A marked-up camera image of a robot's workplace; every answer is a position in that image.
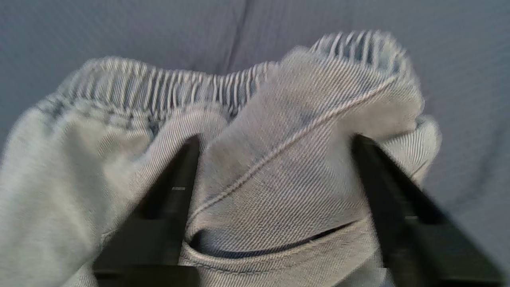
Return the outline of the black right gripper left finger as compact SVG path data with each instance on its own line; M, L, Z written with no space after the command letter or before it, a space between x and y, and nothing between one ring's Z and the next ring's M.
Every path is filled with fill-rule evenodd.
M196 267L180 266L200 156L188 138L94 263L100 287L198 287Z

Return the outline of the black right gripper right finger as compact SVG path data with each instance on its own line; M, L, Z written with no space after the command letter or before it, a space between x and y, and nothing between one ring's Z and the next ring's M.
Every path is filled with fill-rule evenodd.
M351 154L396 287L502 287L505 277L371 138Z

